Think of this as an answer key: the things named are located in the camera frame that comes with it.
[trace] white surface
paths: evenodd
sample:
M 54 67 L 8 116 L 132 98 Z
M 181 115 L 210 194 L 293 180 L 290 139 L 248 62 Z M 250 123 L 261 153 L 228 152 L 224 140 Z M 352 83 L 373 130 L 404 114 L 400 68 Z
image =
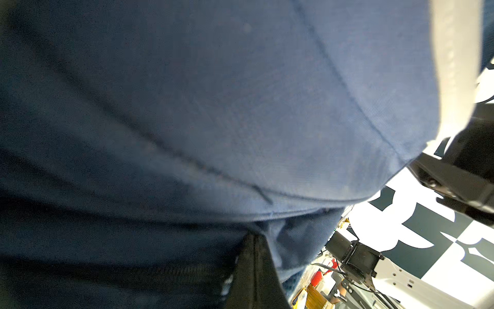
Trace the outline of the white surface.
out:
M 473 309 L 455 297 L 399 268 L 390 259 L 379 260 L 372 279 L 378 291 L 401 302 L 407 309 Z
M 331 278 L 331 274 L 332 274 L 332 272 L 328 273 L 327 275 L 325 275 L 323 277 L 323 280 L 321 281 L 321 283 L 317 287 L 317 290 L 319 292 L 324 292 L 324 294 L 329 295 L 329 293 L 331 292 L 331 289 L 336 284 L 336 281 L 333 278 Z
M 387 186 L 395 190 L 395 195 L 393 204 L 384 211 L 363 202 L 349 214 L 350 224 L 363 244 L 380 252 L 393 249 L 398 240 L 415 248 L 432 247 L 431 242 L 402 224 L 412 216 L 416 203 L 454 222 L 454 211 L 438 204 L 439 195 L 420 185 L 408 169 L 400 171 Z
M 494 243 L 494 229 L 473 221 L 458 240 L 465 244 L 475 244 L 482 237 Z M 478 309 L 491 308 L 494 300 L 494 282 L 462 263 L 461 259 L 464 256 L 463 248 L 452 243 L 422 280 Z
M 300 295 L 297 298 L 297 303 L 293 307 L 293 309 L 304 309 L 306 302 L 307 302 L 307 291 L 306 290 L 302 290 L 300 292 Z
M 489 99 L 494 94 L 494 70 L 484 69 L 477 82 L 479 84 L 475 89 L 477 92 L 475 102 L 482 102 Z

